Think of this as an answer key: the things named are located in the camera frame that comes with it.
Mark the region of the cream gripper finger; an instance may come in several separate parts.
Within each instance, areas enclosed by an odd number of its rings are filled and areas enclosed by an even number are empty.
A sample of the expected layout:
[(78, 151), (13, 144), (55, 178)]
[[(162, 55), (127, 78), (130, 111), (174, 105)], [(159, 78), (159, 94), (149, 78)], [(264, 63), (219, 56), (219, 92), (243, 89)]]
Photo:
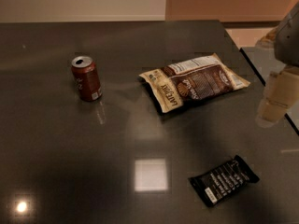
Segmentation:
[(280, 72), (271, 72), (263, 90), (256, 122), (270, 128), (280, 121), (299, 100), (299, 67), (285, 66)]

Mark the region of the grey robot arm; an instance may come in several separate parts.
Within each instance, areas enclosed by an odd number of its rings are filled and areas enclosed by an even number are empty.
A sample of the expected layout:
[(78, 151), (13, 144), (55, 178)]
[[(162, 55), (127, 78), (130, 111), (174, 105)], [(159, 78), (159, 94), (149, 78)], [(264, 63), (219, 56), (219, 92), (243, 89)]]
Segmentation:
[(263, 128), (275, 125), (299, 100), (299, 2), (278, 25), (274, 55), (285, 67), (271, 72), (266, 81), (256, 116)]

